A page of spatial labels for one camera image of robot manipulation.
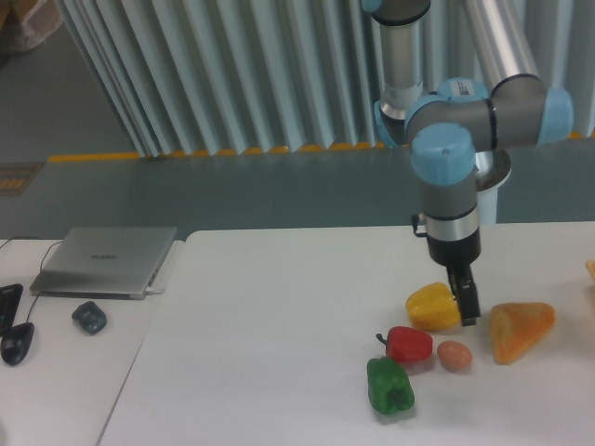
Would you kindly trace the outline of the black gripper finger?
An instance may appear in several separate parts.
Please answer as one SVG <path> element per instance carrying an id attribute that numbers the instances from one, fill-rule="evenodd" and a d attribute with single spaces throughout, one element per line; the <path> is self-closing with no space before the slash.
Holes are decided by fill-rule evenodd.
<path id="1" fill-rule="evenodd" d="M 474 282 L 464 283 L 459 287 L 457 303 L 463 326 L 475 325 L 481 317 L 477 288 Z"/>

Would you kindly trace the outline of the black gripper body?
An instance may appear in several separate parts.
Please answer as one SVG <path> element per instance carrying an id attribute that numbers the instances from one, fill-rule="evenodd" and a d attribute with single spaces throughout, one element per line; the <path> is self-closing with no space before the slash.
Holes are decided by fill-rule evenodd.
<path id="1" fill-rule="evenodd" d="M 447 277 L 455 297 L 477 296 L 470 265 L 481 253 L 480 231 L 456 241 L 441 241 L 427 236 L 430 257 L 446 267 Z"/>

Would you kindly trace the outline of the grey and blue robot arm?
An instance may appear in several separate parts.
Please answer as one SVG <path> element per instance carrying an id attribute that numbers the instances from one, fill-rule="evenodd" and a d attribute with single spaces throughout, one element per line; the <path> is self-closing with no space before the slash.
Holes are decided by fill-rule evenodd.
<path id="1" fill-rule="evenodd" d="M 414 233 L 445 267 L 463 325 L 481 311 L 471 266 L 481 252 L 476 156 L 566 138 L 574 124 L 570 94 L 539 77 L 513 5 L 466 1 L 483 81 L 452 79 L 423 91 L 422 20 L 428 1 L 366 1 L 380 29 L 385 87 L 377 128 L 388 142 L 407 144 L 422 210 Z"/>

